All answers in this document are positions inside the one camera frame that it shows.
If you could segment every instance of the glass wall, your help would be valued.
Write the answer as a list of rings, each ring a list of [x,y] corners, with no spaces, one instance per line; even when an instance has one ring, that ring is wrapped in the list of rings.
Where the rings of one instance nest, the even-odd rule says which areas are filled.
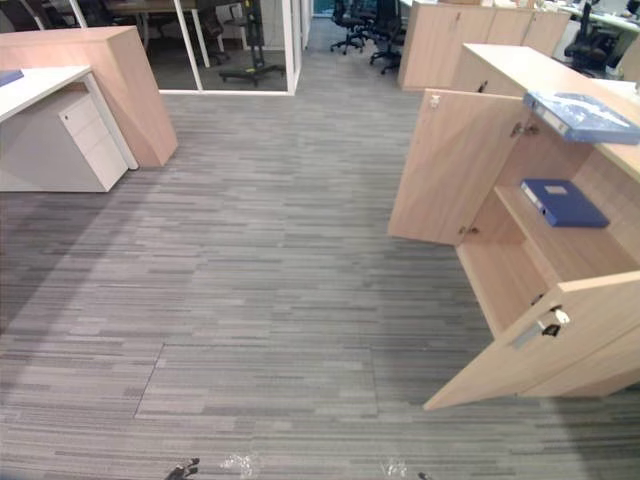
[[[334,0],[313,0],[313,14],[330,17],[333,13]]]
[[[0,0],[0,31],[131,25],[161,90],[286,92],[290,1]]]

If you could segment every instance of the plastic wrapper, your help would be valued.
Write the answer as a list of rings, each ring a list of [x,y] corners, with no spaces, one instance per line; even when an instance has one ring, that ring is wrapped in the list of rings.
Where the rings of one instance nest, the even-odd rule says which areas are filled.
[[[220,468],[232,470],[240,473],[241,479],[258,478],[262,468],[262,460],[256,453],[249,455],[229,455],[221,464]]]
[[[384,478],[407,478],[407,465],[400,458],[391,457],[380,462]]]

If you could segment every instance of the blue binder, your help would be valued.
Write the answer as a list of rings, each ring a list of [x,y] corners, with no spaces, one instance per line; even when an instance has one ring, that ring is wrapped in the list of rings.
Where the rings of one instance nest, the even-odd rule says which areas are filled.
[[[565,140],[587,143],[640,142],[640,128],[589,95],[527,92],[522,99]]]
[[[0,87],[24,77],[22,70],[0,70]]]
[[[520,187],[552,227],[609,225],[607,217],[569,180],[525,178]]]

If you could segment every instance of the white desk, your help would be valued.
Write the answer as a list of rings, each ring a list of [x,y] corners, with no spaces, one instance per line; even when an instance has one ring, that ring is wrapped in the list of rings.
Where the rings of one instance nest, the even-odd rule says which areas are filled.
[[[582,10],[576,7],[558,7],[558,10],[563,12],[571,13],[572,15],[577,15],[582,18]],[[591,15],[589,15],[589,20],[594,22],[603,23],[605,25],[610,25],[612,27],[618,28],[620,30],[625,30],[627,32],[632,32],[635,34],[640,33],[640,26],[636,25],[633,22],[629,22],[622,17],[618,17],[616,15],[611,15],[610,13],[597,13],[591,11]]]
[[[640,94],[636,91],[635,82],[621,82],[618,80],[604,79],[594,79],[593,81],[640,107]]]
[[[126,167],[129,169],[138,168],[138,163],[122,136],[122,132],[91,73],[91,67],[82,65],[25,68],[22,69],[22,73],[24,74],[22,78],[0,87],[0,122],[6,122],[11,117],[44,100],[70,83],[82,82],[98,112],[97,115],[104,123],[104,127],[106,127],[110,138],[115,143],[115,147],[122,160],[124,160]],[[0,164],[0,170],[3,166],[6,166],[6,164]]]

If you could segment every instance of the black stand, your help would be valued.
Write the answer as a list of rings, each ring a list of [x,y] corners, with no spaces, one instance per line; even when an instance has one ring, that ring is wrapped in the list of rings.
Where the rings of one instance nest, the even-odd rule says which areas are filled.
[[[284,65],[267,65],[264,61],[264,53],[262,51],[262,14],[260,13],[258,2],[259,0],[244,0],[242,2],[245,18],[247,19],[247,43],[251,47],[253,66],[244,70],[225,69],[220,71],[220,76],[224,82],[227,81],[227,78],[243,78],[253,81],[253,84],[257,87],[261,76],[269,72],[280,72],[281,75],[286,72]]]

